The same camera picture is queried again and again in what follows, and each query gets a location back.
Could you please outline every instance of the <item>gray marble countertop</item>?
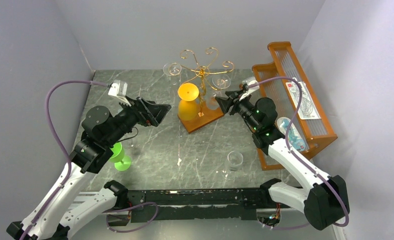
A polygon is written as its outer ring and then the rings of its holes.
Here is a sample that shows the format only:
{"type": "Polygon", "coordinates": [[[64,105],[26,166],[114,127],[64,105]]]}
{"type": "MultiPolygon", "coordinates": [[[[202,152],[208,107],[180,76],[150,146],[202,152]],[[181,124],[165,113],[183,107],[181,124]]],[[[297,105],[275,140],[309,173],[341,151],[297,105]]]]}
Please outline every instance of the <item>gray marble countertop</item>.
{"type": "MultiPolygon", "coordinates": [[[[228,75],[232,80],[229,89],[237,90],[239,83],[253,73],[250,69],[236,69],[228,75]]],[[[184,82],[191,77],[191,72],[183,71],[180,80],[184,82]]],[[[238,114],[227,114],[188,134],[177,116],[178,98],[172,94],[171,84],[162,70],[99,70],[95,73],[94,81],[111,83],[113,80],[126,81],[127,95],[133,99],[141,96],[158,104],[171,104],[172,109],[159,127],[138,125],[138,136],[122,142],[125,153],[132,159],[128,170],[120,172],[108,161],[86,191],[98,191],[110,180],[116,180],[130,190],[258,187],[272,178],[298,186],[285,169],[261,170],[251,132],[238,114]],[[227,154],[232,150],[239,151],[244,162],[234,173],[235,178],[226,180],[222,170],[227,154]]],[[[257,94],[253,94],[252,100],[260,97],[257,94]]],[[[92,86],[81,120],[97,105],[106,106],[113,115],[120,109],[118,100],[107,95],[107,89],[92,86]]],[[[82,132],[80,126],[75,143],[80,140],[82,132]]],[[[268,164],[274,164],[274,161],[270,159],[268,164]]]]}

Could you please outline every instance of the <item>purple cable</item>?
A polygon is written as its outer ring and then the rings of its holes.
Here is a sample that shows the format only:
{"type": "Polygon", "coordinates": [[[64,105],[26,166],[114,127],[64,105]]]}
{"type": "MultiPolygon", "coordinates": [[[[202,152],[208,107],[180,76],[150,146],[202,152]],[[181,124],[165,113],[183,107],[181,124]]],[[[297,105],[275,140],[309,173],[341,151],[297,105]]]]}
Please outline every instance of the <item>purple cable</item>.
{"type": "MultiPolygon", "coordinates": [[[[331,186],[331,184],[330,184],[324,177],[322,177],[320,174],[318,174],[318,173],[316,172],[316,170],[314,170],[310,165],[308,165],[304,160],[302,160],[293,150],[291,150],[291,146],[290,146],[290,144],[289,144],[288,134],[289,134],[289,131],[290,131],[290,129],[291,129],[292,123],[293,123],[294,120],[297,118],[297,113],[298,113],[298,110],[300,109],[301,101],[302,101],[302,98],[303,98],[303,95],[302,95],[303,90],[301,89],[300,84],[299,84],[295,79],[293,79],[293,78],[291,78],[291,77],[287,77],[287,76],[276,76],[276,77],[272,77],[272,78],[263,80],[263,81],[261,81],[261,82],[255,83],[255,84],[251,84],[251,85],[248,86],[248,88],[250,89],[250,88],[259,86],[260,84],[267,83],[267,82],[270,82],[270,81],[273,81],[273,80],[278,80],[278,79],[287,79],[287,80],[290,80],[290,81],[294,82],[294,83],[297,85],[298,91],[299,91],[299,93],[300,93],[300,96],[299,96],[299,98],[298,98],[297,107],[295,108],[294,115],[292,116],[292,118],[291,118],[291,120],[290,120],[290,123],[288,124],[287,130],[286,130],[286,132],[285,132],[285,143],[286,143],[286,145],[287,145],[287,148],[288,148],[288,150],[291,152],[291,154],[292,154],[299,162],[301,162],[308,170],[310,170],[310,171],[311,171],[312,173],[314,173],[318,178],[320,178],[320,180],[322,180],[322,181],[325,183],[325,185],[329,188],[329,190],[331,190],[332,194],[337,198],[338,202],[340,203],[341,208],[342,208],[343,211],[344,211],[345,222],[344,222],[344,223],[336,223],[336,222],[335,222],[334,225],[339,226],[339,227],[345,227],[345,226],[348,225],[348,223],[349,223],[349,221],[350,221],[350,218],[349,218],[348,210],[347,210],[347,208],[345,207],[345,204],[344,204],[343,200],[341,199],[341,197],[339,196],[339,194],[337,193],[337,191],[331,186]]],[[[278,229],[278,230],[293,230],[293,229],[299,229],[299,228],[302,228],[302,227],[305,227],[305,226],[308,226],[308,225],[309,225],[309,223],[304,224],[304,225],[301,225],[301,226],[295,226],[295,227],[281,227],[281,228],[274,227],[274,229],[278,229]]]]}
{"type": "Polygon", "coordinates": [[[138,204],[136,206],[128,207],[128,208],[122,209],[122,210],[108,210],[108,211],[105,211],[105,212],[106,213],[122,213],[124,211],[130,211],[130,210],[133,210],[133,209],[137,209],[137,208],[143,207],[145,205],[156,206],[156,212],[154,213],[154,216],[146,224],[144,224],[142,226],[139,226],[137,228],[131,229],[131,230],[116,230],[116,229],[114,229],[114,228],[109,226],[109,224],[108,224],[108,215],[107,215],[106,218],[105,218],[105,223],[107,225],[107,229],[109,229],[110,231],[115,232],[115,233],[124,234],[124,233],[131,233],[131,232],[140,230],[141,228],[144,228],[144,227],[148,226],[150,223],[153,222],[153,220],[156,218],[156,216],[158,214],[158,205],[155,202],[152,202],[152,201],[141,203],[141,204],[138,204]]]}
{"type": "MultiPolygon", "coordinates": [[[[55,139],[55,141],[57,142],[58,146],[60,147],[61,151],[63,152],[64,157],[66,158],[66,162],[67,162],[67,174],[64,177],[64,179],[61,181],[60,185],[64,185],[67,180],[70,177],[70,173],[72,172],[72,161],[69,157],[69,153],[67,152],[66,148],[63,146],[63,143],[61,142],[60,138],[58,137],[57,133],[55,132],[54,129],[54,125],[52,124],[51,121],[51,117],[50,117],[50,111],[49,111],[49,101],[50,101],[50,97],[51,94],[60,86],[63,86],[65,84],[90,84],[90,85],[97,85],[97,86],[102,86],[102,87],[109,87],[109,84],[105,84],[103,82],[97,82],[97,81],[81,81],[81,80],[72,80],[72,81],[63,81],[60,82],[59,84],[53,86],[50,91],[48,91],[47,96],[45,97],[45,114],[47,117],[47,122],[48,122],[48,126],[50,127],[50,131],[55,139]]],[[[42,213],[45,211],[45,209],[47,208],[47,206],[49,205],[49,203],[54,199],[54,197],[57,195],[57,193],[60,191],[61,187],[57,187],[50,195],[50,197],[44,202],[44,204],[42,205],[42,207],[38,210],[38,212],[36,213],[35,217],[32,219],[31,223],[34,224],[36,223],[36,221],[38,220],[38,218],[42,215],[42,213]]],[[[29,233],[29,231],[31,230],[32,225],[29,225],[25,231],[23,232],[23,234],[20,236],[19,240],[23,240],[25,238],[25,236],[29,233]]]]}

